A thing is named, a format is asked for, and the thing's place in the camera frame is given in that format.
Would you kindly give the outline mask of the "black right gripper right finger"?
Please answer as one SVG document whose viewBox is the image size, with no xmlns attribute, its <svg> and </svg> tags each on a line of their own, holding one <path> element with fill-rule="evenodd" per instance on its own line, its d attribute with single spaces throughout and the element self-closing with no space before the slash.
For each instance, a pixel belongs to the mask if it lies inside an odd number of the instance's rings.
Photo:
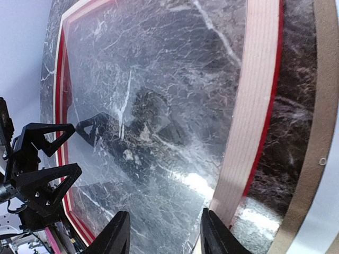
<svg viewBox="0 0 339 254">
<path fill-rule="evenodd" d="M 223 224 L 216 213 L 204 208 L 200 223 L 202 253 L 251 254 Z"/>
</svg>

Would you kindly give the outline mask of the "clear acrylic sheet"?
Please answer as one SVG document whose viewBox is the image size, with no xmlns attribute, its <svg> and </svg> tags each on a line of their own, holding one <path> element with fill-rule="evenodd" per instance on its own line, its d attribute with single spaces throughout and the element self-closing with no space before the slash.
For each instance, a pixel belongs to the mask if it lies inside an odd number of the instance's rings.
<svg viewBox="0 0 339 254">
<path fill-rule="evenodd" d="M 64 22 L 72 208 L 93 235 L 120 211 L 131 253 L 190 253 L 235 105 L 245 1 L 95 1 Z"/>
</svg>

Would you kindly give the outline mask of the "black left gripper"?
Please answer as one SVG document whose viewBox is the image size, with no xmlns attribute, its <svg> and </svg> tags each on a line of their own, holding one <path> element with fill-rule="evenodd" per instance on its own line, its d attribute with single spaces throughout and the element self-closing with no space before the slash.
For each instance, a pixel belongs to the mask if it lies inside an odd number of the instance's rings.
<svg viewBox="0 0 339 254">
<path fill-rule="evenodd" d="M 40 216 L 53 214 L 82 170 L 77 163 L 39 169 L 38 152 L 51 157 L 74 133 L 69 123 L 26 125 L 7 160 L 5 201 L 16 197 Z"/>
</svg>

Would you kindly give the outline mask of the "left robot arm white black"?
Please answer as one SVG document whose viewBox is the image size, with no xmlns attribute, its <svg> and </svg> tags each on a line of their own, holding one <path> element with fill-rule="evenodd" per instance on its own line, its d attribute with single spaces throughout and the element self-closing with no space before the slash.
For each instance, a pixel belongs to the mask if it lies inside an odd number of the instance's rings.
<svg viewBox="0 0 339 254">
<path fill-rule="evenodd" d="M 14 138 L 12 126 L 1 125 L 6 156 L 1 175 L 1 203 L 18 198 L 23 204 L 1 216 L 1 234 L 34 232 L 54 223 L 62 200 L 81 175 L 78 164 L 39 169 L 41 150 L 51 157 L 75 132 L 72 124 L 26 125 Z"/>
</svg>

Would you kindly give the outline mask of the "red wooden picture frame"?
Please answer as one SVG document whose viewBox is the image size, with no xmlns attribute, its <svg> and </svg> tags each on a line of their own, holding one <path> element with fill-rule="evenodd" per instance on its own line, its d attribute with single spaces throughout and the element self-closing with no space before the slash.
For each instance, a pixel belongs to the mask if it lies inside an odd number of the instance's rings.
<svg viewBox="0 0 339 254">
<path fill-rule="evenodd" d="M 208 205 L 227 226 L 247 192 L 264 144 L 280 57 L 282 2 L 245 2 L 244 41 L 235 105 L 217 184 Z M 94 3 L 78 1 L 61 16 L 56 64 L 58 76 L 55 79 L 57 120 L 67 120 L 67 111 L 72 104 L 64 22 L 72 15 L 86 14 Z"/>
</svg>

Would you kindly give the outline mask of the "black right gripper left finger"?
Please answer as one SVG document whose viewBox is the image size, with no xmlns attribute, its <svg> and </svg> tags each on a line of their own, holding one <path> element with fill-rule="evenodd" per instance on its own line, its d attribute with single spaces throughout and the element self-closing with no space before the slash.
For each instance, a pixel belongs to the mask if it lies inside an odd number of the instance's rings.
<svg viewBox="0 0 339 254">
<path fill-rule="evenodd" d="M 119 211 L 82 253 L 128 254 L 130 252 L 130 214 Z"/>
</svg>

